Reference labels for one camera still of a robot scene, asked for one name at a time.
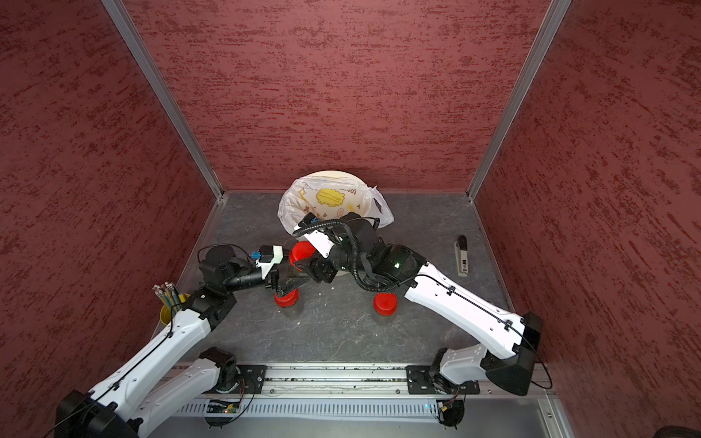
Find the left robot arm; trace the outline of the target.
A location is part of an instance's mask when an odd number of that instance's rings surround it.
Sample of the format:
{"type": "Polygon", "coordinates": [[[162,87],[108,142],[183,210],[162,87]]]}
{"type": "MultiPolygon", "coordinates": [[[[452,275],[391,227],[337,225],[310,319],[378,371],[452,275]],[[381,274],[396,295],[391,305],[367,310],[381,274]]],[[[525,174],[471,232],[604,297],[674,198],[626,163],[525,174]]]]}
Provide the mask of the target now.
{"type": "Polygon", "coordinates": [[[279,266],[290,262],[283,246],[261,246],[237,255],[240,246],[206,248],[199,259],[204,283],[171,306],[171,320],[148,344],[89,392],[73,391],[57,407],[53,437],[147,437],[203,392],[241,392],[235,356],[210,348],[167,383],[162,378],[211,334],[233,309],[235,292],[269,286],[282,293],[279,266]]]}

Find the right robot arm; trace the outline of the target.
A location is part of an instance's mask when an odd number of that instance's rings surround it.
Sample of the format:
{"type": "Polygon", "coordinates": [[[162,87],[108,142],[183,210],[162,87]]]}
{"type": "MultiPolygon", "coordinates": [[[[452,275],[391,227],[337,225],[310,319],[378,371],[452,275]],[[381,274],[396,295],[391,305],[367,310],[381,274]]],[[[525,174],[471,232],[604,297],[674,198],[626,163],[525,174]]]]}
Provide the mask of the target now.
{"type": "Polygon", "coordinates": [[[436,354],[428,372],[436,390],[454,393],[472,381],[489,381],[512,395],[527,395],[540,359],[542,319],[478,297],[411,248],[385,243],[378,226],[378,220],[357,214],[326,221],[308,214],[293,235],[314,247],[324,273],[345,271],[359,288],[375,294],[401,291],[476,339],[473,347],[436,354]]]}

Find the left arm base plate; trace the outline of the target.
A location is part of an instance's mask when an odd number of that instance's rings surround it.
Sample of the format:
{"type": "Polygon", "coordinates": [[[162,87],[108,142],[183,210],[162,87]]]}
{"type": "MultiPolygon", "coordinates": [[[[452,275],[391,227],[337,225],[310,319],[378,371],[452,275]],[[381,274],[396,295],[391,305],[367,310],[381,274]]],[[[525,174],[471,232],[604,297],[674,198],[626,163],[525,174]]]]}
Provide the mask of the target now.
{"type": "Polygon", "coordinates": [[[260,394],[267,371],[266,365],[227,365],[222,368],[213,391],[220,394],[260,394]]]}

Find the cream plastic waste bin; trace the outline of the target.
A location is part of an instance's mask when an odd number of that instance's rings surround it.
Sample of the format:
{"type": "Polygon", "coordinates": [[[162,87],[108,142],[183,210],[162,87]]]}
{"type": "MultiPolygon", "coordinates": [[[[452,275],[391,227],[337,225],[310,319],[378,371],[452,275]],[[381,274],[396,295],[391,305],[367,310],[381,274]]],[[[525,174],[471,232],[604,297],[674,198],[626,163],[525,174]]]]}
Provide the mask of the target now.
{"type": "Polygon", "coordinates": [[[297,237],[290,264],[312,277],[325,277],[327,266],[350,271],[351,240],[357,247],[356,266],[372,264],[381,246],[371,215],[372,193],[360,178],[340,171],[322,171],[295,180],[279,202],[277,217],[294,234],[311,224],[339,221],[297,237]]]}

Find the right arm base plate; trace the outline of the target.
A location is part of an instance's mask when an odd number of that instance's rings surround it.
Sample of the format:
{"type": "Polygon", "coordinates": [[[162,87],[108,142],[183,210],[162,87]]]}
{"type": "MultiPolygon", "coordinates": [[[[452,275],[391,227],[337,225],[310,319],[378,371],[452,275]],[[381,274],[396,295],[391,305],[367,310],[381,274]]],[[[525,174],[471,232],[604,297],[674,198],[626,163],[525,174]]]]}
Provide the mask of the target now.
{"type": "Polygon", "coordinates": [[[412,395],[478,395],[477,381],[465,381],[460,385],[451,383],[428,365],[408,365],[405,367],[408,392],[412,395]]]}

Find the yellow pencil cup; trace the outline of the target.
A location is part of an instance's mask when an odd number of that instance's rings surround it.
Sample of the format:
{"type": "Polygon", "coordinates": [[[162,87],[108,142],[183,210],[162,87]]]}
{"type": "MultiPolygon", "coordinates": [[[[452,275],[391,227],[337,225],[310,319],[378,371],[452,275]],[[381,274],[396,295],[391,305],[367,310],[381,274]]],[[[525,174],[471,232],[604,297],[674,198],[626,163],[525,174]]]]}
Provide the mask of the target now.
{"type": "MultiPolygon", "coordinates": [[[[181,294],[179,296],[179,299],[181,301],[181,304],[176,306],[176,309],[178,310],[182,306],[184,306],[184,303],[187,301],[189,295],[188,294],[181,294]]],[[[172,321],[172,316],[171,316],[171,309],[167,305],[163,305],[160,311],[159,315],[160,323],[164,326],[167,326],[171,323],[172,321]]]]}

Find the white printed bin liner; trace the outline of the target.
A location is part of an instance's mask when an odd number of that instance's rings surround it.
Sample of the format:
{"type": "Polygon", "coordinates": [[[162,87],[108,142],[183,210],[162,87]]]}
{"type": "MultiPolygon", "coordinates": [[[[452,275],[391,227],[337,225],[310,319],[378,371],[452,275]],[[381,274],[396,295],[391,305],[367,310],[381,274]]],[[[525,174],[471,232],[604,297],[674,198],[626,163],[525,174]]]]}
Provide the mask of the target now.
{"type": "Polygon", "coordinates": [[[394,222],[389,204],[375,187],[340,171],[321,171],[295,180],[279,202],[277,217],[292,234],[308,213],[314,213],[319,220],[337,219],[348,213],[373,216],[381,220],[380,227],[394,222]]]}

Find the aluminium mounting rail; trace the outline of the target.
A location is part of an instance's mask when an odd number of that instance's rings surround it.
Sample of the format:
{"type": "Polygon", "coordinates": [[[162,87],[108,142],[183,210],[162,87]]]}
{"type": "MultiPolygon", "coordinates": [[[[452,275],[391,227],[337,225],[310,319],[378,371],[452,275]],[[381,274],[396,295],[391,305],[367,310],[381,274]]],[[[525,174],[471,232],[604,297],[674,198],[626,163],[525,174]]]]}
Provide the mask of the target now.
{"type": "Polygon", "coordinates": [[[434,386],[426,367],[403,363],[268,363],[246,383],[246,390],[263,399],[357,398],[447,399],[455,393],[480,399],[514,399],[490,381],[467,383],[462,390],[443,392],[434,386]]]}

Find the grey black stapler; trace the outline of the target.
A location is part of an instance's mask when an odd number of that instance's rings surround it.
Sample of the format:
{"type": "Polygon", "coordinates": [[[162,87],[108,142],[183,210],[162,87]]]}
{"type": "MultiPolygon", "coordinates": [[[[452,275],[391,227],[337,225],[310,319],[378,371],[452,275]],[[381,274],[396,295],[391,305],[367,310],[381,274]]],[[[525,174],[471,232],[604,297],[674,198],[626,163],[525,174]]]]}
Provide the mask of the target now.
{"type": "Polygon", "coordinates": [[[467,238],[460,235],[455,242],[456,270],[460,277],[466,277],[469,272],[467,238]]]}

